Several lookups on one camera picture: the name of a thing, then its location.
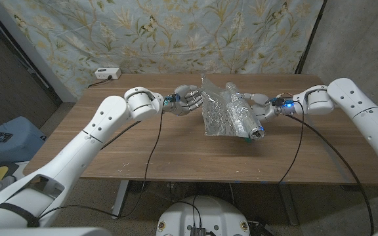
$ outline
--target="power strip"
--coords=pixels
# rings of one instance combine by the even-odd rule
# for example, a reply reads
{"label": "power strip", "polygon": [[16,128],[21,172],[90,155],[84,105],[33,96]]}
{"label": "power strip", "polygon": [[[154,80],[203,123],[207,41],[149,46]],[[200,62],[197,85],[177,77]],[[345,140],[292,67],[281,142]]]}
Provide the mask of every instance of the power strip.
{"label": "power strip", "polygon": [[112,79],[119,79],[122,72],[119,68],[98,68],[95,74],[97,79],[107,79],[110,75]]}

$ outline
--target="crumpled plastic wrap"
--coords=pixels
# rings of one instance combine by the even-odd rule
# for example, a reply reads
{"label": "crumpled plastic wrap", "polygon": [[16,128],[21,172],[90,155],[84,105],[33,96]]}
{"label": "crumpled plastic wrap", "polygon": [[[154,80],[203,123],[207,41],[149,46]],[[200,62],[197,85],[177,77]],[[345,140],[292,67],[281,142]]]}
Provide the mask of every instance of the crumpled plastic wrap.
{"label": "crumpled plastic wrap", "polygon": [[237,136],[261,139],[264,129],[249,104],[238,96],[237,86],[231,82],[225,90],[202,75],[202,116],[205,135]]}

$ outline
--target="black strap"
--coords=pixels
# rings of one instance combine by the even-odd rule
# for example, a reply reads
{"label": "black strap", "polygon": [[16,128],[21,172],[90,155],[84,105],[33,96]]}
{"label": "black strap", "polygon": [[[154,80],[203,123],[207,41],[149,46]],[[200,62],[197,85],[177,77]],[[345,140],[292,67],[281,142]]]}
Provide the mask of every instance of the black strap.
{"label": "black strap", "polygon": [[39,220],[32,213],[11,203],[1,203],[1,209],[9,210],[27,220],[27,227],[39,227]]}

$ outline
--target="gray wall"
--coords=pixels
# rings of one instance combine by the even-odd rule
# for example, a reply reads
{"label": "gray wall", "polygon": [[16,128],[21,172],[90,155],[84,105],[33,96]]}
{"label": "gray wall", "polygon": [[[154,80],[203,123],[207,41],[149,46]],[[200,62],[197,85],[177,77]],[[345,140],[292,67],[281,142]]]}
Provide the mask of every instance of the gray wall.
{"label": "gray wall", "polygon": [[16,22],[11,18],[8,12],[0,3],[0,21],[8,29],[9,33],[20,45],[22,50],[27,54],[30,60],[39,69],[46,80],[51,84],[59,98],[63,102],[76,102],[77,100],[72,93],[65,87],[59,78],[53,73],[41,55],[34,49],[33,45],[27,40],[26,36],[18,29]]}
{"label": "gray wall", "polygon": [[328,0],[302,73],[348,77],[378,105],[378,0]]}

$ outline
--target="table leg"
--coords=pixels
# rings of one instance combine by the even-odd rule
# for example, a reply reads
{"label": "table leg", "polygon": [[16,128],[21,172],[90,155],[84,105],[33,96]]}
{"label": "table leg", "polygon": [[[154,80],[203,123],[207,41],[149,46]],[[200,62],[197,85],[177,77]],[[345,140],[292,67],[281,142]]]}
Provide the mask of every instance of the table leg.
{"label": "table leg", "polygon": [[278,190],[280,190],[281,199],[283,201],[283,206],[285,208],[285,212],[287,213],[289,223],[292,226],[299,225],[299,219],[297,218],[297,211],[295,210],[289,184],[279,185]]}
{"label": "table leg", "polygon": [[128,188],[129,180],[122,180],[117,190],[115,205],[113,206],[112,214],[118,215],[121,213],[123,204],[125,203],[126,189]]}

